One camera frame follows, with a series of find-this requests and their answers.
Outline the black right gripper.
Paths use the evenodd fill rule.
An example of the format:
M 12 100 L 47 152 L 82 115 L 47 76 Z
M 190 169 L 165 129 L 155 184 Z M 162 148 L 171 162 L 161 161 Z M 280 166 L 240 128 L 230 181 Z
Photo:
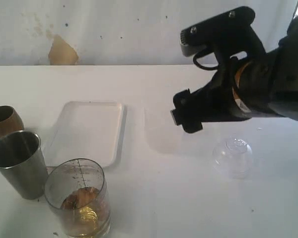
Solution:
M 236 104 L 233 96 L 234 73 L 238 65 L 237 57 L 229 59 L 215 72 L 204 87 L 191 92 L 189 89 L 173 96 L 172 119 L 182 126 L 186 133 L 203 129 L 206 122 L 240 122 L 251 119 Z

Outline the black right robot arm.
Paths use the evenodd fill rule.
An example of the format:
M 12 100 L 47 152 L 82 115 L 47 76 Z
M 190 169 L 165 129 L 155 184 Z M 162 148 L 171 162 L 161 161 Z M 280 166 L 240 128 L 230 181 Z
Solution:
M 251 24 L 254 12 L 237 8 L 181 31 L 183 54 L 194 64 L 209 54 L 218 64 L 202 88 L 173 97 L 174 123 L 187 133 L 205 122 L 285 117 L 298 121 L 298 16 L 278 47 L 266 52 Z

